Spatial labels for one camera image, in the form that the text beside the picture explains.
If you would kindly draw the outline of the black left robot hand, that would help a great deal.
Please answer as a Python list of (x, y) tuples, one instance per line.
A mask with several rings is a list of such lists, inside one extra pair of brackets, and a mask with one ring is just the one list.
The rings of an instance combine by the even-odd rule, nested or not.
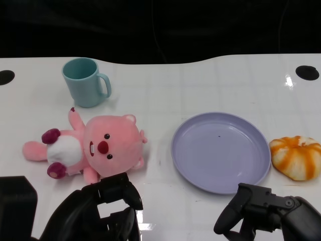
[[(123, 200), (123, 211), (101, 217), (98, 205)], [(71, 193), (49, 219), (40, 240), (140, 240), (136, 212), (142, 200), (127, 173), (103, 178)]]

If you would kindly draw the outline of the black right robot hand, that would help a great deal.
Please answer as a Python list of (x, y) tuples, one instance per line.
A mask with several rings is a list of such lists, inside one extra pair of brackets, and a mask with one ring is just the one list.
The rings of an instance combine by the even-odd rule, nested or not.
[(214, 233), (227, 240), (254, 240), (257, 230), (277, 229), (286, 241), (320, 240), (320, 213), (302, 197), (281, 197), (270, 188), (240, 183), (214, 225)]

